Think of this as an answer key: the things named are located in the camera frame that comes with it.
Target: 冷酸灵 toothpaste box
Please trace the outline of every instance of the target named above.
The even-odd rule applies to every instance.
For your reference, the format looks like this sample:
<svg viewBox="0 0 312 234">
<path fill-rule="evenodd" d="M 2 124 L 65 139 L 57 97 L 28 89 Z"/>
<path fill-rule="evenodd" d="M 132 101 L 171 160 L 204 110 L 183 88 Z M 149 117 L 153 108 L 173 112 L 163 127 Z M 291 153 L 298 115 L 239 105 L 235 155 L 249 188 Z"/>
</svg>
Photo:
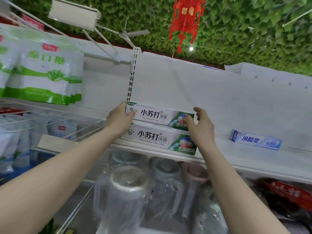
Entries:
<svg viewBox="0 0 312 234">
<path fill-rule="evenodd" d="M 194 155 L 197 148 L 188 131 L 136 120 L 120 138 L 190 155 Z"/>
<path fill-rule="evenodd" d="M 279 150 L 282 141 L 268 135 L 257 135 L 254 133 L 232 130 L 230 140 L 237 143 L 249 144 L 266 149 Z"/>
<path fill-rule="evenodd" d="M 126 114 L 131 111 L 135 111 L 135 117 L 133 118 L 135 120 L 172 126 L 174 128 L 183 130 L 188 130 L 185 116 L 188 114 L 192 118 L 194 118 L 194 114 L 189 112 L 181 112 L 174 109 L 154 107 L 146 104 L 128 101 Z"/>
</svg>

